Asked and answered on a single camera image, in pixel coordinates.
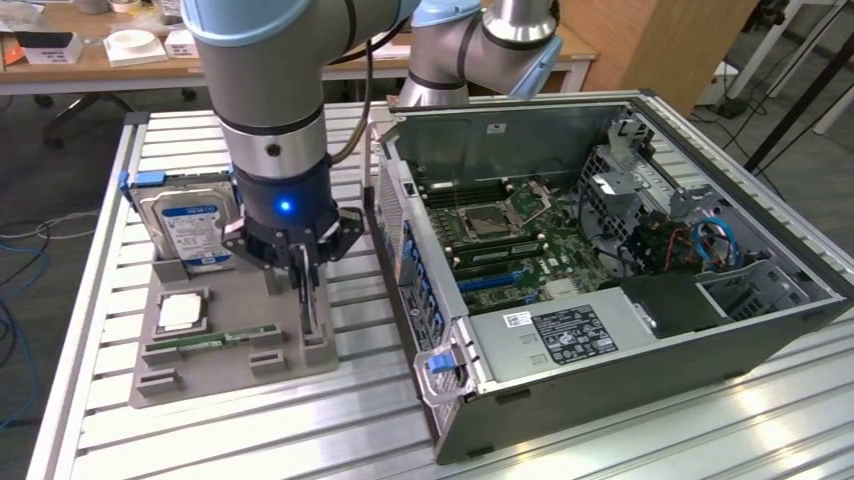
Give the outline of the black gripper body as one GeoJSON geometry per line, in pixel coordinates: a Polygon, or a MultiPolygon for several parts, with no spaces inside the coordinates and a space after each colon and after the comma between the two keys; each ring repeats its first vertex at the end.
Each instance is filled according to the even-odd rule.
{"type": "Polygon", "coordinates": [[[330,168],[331,157],[325,156],[307,172],[286,179],[234,170],[246,248],[277,268],[309,268],[321,262],[319,240],[339,219],[330,168]]]}

